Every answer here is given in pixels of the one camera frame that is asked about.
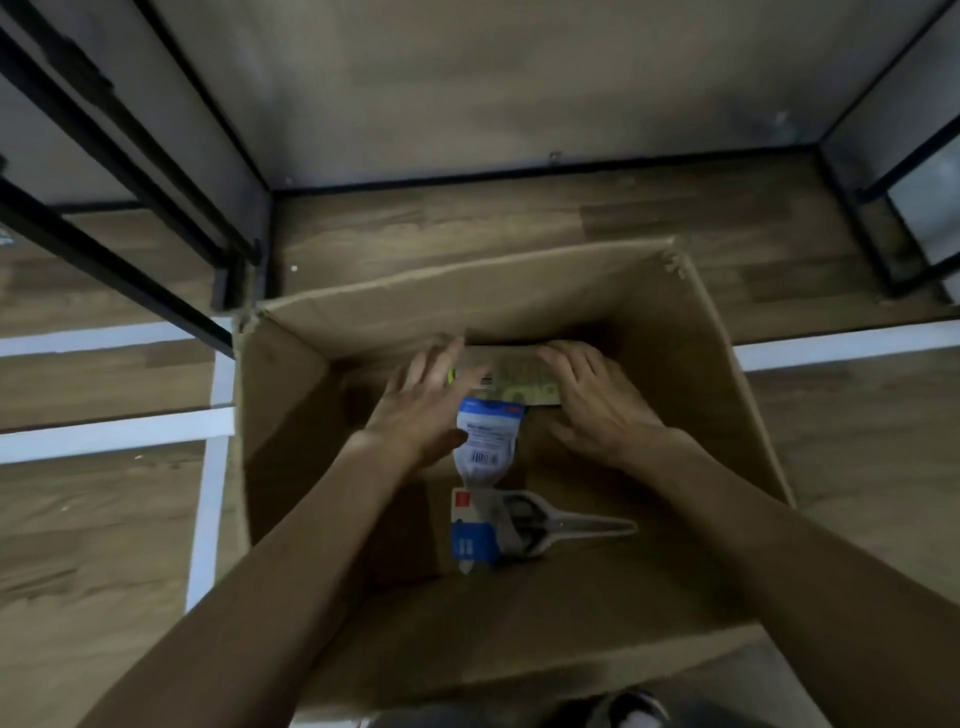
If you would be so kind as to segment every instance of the black metal frame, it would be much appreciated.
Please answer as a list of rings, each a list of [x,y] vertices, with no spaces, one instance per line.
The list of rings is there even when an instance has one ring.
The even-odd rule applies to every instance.
[[[0,221],[216,351],[233,357],[229,331],[2,177]]]
[[[847,222],[850,226],[853,237],[859,243],[860,248],[863,250],[868,262],[874,269],[874,273],[879,279],[880,284],[883,286],[884,292],[891,298],[902,298],[903,296],[907,296],[929,283],[943,280],[948,276],[957,273],[960,271],[960,253],[951,255],[938,263],[926,263],[923,269],[913,276],[909,276],[907,278],[898,278],[890,269],[890,266],[888,265],[887,260],[884,258],[884,255],[876,246],[876,242],[871,236],[870,231],[867,229],[867,226],[864,224],[859,208],[860,206],[867,205],[868,203],[876,202],[878,200],[885,200],[887,206],[900,220],[900,226],[903,230],[903,233],[909,236],[909,239],[919,250],[920,244],[916,239],[914,239],[913,234],[903,222],[900,214],[897,212],[896,206],[890,199],[890,189],[895,184],[902,181],[903,178],[905,178],[911,172],[914,172],[928,159],[940,152],[940,150],[946,147],[950,142],[960,136],[960,115],[947,122],[947,124],[945,124],[927,141],[917,147],[913,152],[908,154],[903,160],[898,162],[893,169],[881,175],[878,180],[854,190],[848,190],[845,185],[840,182],[836,173],[833,171],[833,168],[823,151],[824,142],[833,132],[837,130],[844,120],[850,116],[853,110],[856,109],[860,103],[870,95],[870,93],[880,84],[880,82],[882,82],[883,79],[890,74],[897,64],[902,61],[911,50],[913,50],[917,43],[919,43],[926,36],[926,34],[930,32],[930,30],[955,4],[956,0],[945,0],[940,5],[937,11],[925,22],[922,28],[920,28],[913,35],[913,37],[910,38],[906,45],[900,49],[900,51],[882,68],[882,70],[880,70],[880,72],[875,78],[873,78],[867,87],[857,95],[857,97],[847,106],[847,108],[844,109],[836,121],[830,125],[829,129],[824,133],[820,143],[817,146],[817,168],[819,169],[824,182],[833,191],[838,204],[847,218]]]
[[[250,241],[244,237],[114,95],[112,84],[85,53],[71,40],[61,36],[30,2],[0,0],[0,7],[39,46],[46,60],[64,80],[113,122],[201,213],[212,228],[220,233],[228,246],[224,248],[214,242],[190,215],[140,169],[99,124],[0,28],[0,73],[139,200],[139,205],[122,203],[107,206],[60,206],[60,213],[69,214],[99,208],[149,208],[213,268],[212,298],[215,310],[228,310],[242,304],[247,280],[247,261],[256,266],[256,290],[253,294],[262,298],[273,293],[267,290],[265,282],[271,263],[268,255],[269,240]],[[199,79],[190,80],[194,85],[198,82]],[[223,123],[221,118],[217,117],[217,120]],[[233,137],[230,140],[234,144],[238,143]],[[249,156],[241,156],[247,164],[251,163]],[[5,161],[0,158],[0,175],[3,174],[4,166]],[[255,170],[254,176],[263,183],[262,177]],[[57,210],[44,205],[2,177],[0,221],[96,280],[190,332],[218,352],[233,356],[231,336],[223,327],[65,221]]]
[[[0,0],[0,7],[34,40],[54,70],[127,136],[144,157],[224,236],[235,252],[252,265],[260,262],[260,252],[256,246],[233,226],[117,98],[113,84],[80,46],[62,36],[29,0]]]

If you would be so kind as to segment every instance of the wooden floor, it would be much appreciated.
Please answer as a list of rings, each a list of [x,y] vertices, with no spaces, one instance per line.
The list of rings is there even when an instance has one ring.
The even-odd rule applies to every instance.
[[[808,155],[294,198],[280,204],[277,221],[287,294],[673,234],[737,344],[957,315],[933,289],[882,299]],[[877,236],[885,247],[903,240],[892,219],[878,220]]]
[[[150,213],[80,222],[205,306],[209,269]],[[291,199],[276,244],[295,293],[665,233],[692,253],[737,343],[956,314],[931,291],[881,299],[799,156]],[[0,337],[156,319],[62,266],[28,242],[0,248]],[[0,359],[0,431],[206,407],[211,374],[196,342]],[[960,600],[960,350],[750,381],[801,508]],[[5,726],[69,728],[181,614],[202,457],[195,443],[0,467]],[[228,481],[220,573],[239,553],[238,487]],[[768,645],[689,679],[782,728],[822,725]]]

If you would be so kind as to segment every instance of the blue and white package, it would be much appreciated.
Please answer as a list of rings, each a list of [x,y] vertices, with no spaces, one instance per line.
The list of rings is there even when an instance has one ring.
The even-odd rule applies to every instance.
[[[467,441],[453,451],[453,462],[467,488],[492,488],[510,469],[524,411],[515,402],[464,398],[457,427]]]

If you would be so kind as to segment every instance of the wall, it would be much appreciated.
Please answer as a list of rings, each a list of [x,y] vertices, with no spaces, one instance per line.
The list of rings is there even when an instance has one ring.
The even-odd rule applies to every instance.
[[[271,184],[813,141],[939,0],[156,0]]]

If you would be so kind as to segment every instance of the cardboard box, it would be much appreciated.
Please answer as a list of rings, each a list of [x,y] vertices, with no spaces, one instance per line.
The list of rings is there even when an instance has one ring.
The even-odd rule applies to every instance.
[[[263,537],[362,426],[389,370],[438,334],[471,344],[589,341],[669,425],[790,502],[730,342],[670,240],[511,255],[268,303],[238,344],[250,539]],[[304,691],[304,719],[450,697],[612,690],[760,634],[715,557],[642,485],[565,451],[528,415],[504,487],[635,519],[635,537],[567,542],[464,576],[449,554],[452,458],[380,520],[345,586],[345,624]],[[330,514],[330,528],[337,527]]]

